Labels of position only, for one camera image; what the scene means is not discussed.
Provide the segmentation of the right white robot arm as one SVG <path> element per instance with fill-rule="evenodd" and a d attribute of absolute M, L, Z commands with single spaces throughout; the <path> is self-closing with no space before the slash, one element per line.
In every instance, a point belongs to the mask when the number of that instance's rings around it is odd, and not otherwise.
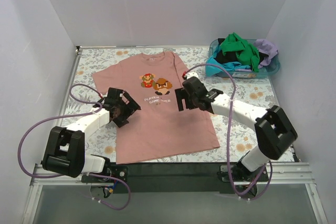
<path fill-rule="evenodd" d="M 188 77 L 175 94 L 179 111 L 200 109 L 226 116 L 255 131 L 257 146 L 227 169 L 227 176 L 232 179 L 259 177 L 261 168 L 270 160 L 278 160 L 298 137 L 281 107 L 267 109 L 233 100 L 223 91 L 207 90 L 196 76 Z"/>

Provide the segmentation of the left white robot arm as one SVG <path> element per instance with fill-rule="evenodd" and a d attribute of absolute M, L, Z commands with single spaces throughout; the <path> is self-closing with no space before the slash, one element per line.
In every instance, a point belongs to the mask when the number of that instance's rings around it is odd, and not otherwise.
<path fill-rule="evenodd" d="M 107 175 L 110 160 L 85 154 L 86 140 L 110 122 L 125 126 L 138 110 L 140 105 L 126 91 L 109 88 L 88 114 L 65 127 L 51 129 L 41 162 L 43 169 L 73 178 L 86 173 Z"/>

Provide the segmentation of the pink printed t shirt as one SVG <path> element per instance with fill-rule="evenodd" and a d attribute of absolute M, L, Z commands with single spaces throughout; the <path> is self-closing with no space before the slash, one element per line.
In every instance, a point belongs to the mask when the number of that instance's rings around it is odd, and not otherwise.
<path fill-rule="evenodd" d="M 210 114 L 199 109 L 179 111 L 175 89 L 187 70 L 180 57 L 164 51 L 138 54 L 93 73 L 96 89 L 127 91 L 141 107 L 117 129 L 116 163 L 208 151 L 220 146 Z"/>

